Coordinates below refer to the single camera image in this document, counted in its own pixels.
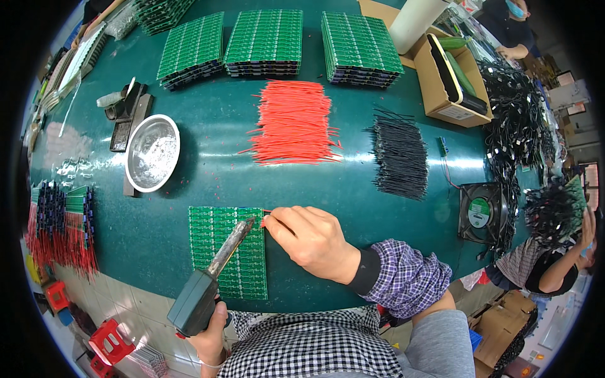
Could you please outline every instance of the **blue face mask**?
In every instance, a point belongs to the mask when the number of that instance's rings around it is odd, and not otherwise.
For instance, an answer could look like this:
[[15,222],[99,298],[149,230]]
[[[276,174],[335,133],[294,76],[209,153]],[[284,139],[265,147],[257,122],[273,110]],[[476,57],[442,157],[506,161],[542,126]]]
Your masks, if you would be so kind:
[[582,250],[582,252],[580,252],[580,255],[581,255],[583,258],[586,258],[586,251],[587,251],[587,250],[589,250],[589,249],[591,249],[591,248],[592,248],[592,242],[590,242],[590,245],[588,245],[588,247],[584,248],[584,249]]
[[513,3],[511,0],[506,0],[506,5],[508,6],[508,10],[511,11],[513,16],[517,18],[522,18],[525,15],[523,9],[519,8],[518,5]]

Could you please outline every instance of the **cooling fan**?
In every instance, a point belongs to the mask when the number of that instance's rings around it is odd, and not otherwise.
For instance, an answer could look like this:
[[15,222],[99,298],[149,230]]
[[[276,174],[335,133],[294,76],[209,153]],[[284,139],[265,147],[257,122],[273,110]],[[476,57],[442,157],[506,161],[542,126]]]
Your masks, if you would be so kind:
[[458,235],[494,246],[506,224],[508,205],[500,183],[460,185]]

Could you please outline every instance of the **fan label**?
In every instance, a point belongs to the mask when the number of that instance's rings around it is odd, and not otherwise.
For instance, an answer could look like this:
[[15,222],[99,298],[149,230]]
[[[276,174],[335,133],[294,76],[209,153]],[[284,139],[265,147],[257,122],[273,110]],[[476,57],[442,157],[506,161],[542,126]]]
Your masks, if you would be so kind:
[[443,114],[444,116],[452,117],[457,120],[467,119],[473,116],[472,113],[468,111],[464,111],[454,105],[450,105],[447,108],[438,111],[439,114]]
[[489,221],[489,205],[482,198],[475,198],[468,207],[468,220],[473,227],[480,229]]

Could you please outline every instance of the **checkered shirt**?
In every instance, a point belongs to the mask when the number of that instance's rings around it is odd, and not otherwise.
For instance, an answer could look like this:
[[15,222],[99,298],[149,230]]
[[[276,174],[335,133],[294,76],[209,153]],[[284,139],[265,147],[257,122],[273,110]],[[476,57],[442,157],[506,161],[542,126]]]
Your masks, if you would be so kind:
[[399,362],[378,335],[375,305],[314,313],[234,311],[240,341],[218,378],[310,377],[356,372],[403,378]]
[[396,318],[410,318],[441,299],[450,285],[452,270],[404,241],[387,239],[372,245],[381,259],[381,272],[364,299],[388,308]]
[[[424,257],[393,239],[371,247],[381,271],[362,296],[405,319],[437,302],[450,284],[452,271],[432,253]],[[259,314],[234,312],[240,339],[218,377],[309,377],[357,372],[373,377],[403,377],[388,342],[378,335],[376,306],[316,313]]]
[[[566,251],[567,249],[562,247],[554,250],[553,253],[559,252],[565,254]],[[541,248],[538,242],[533,238],[529,238],[511,253],[496,261],[495,266],[513,284],[525,287],[525,282],[527,282],[535,263],[545,252],[546,250]]]

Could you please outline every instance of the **bundle of red wires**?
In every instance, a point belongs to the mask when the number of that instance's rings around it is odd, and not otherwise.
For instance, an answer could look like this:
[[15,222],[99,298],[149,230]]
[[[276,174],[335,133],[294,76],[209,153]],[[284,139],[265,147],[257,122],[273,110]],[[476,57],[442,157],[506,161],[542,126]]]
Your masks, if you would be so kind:
[[82,214],[65,212],[65,233],[53,228],[53,234],[50,235],[46,229],[36,231],[37,208],[35,203],[31,203],[25,236],[25,243],[36,265],[52,266],[56,262],[71,267],[80,277],[94,280],[98,267],[88,219],[85,224]]
[[319,165],[339,161],[330,146],[342,149],[338,129],[328,126],[330,99],[318,83],[270,80],[261,95],[258,107],[260,132],[250,138],[253,158],[260,165],[301,163]]

